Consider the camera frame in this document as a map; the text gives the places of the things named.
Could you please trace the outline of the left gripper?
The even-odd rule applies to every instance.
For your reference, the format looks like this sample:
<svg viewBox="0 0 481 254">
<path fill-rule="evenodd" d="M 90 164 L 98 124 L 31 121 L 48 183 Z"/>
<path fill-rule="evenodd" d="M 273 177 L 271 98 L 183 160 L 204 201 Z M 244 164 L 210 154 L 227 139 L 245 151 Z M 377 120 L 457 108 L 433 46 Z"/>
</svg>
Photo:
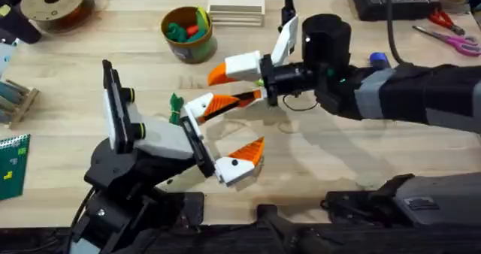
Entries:
<svg viewBox="0 0 481 254">
<path fill-rule="evenodd" d="M 201 125 L 240 103 L 232 95 L 209 92 L 184 108 Z M 170 178 L 197 166 L 201 173 L 216 175 L 230 186 L 250 176 L 262 159 L 265 139 L 257 140 L 214 161 L 187 116 L 179 125 L 140 114 L 133 88 L 119 89 L 119 153 L 130 155 L 138 173 L 148 178 Z"/>
</svg>

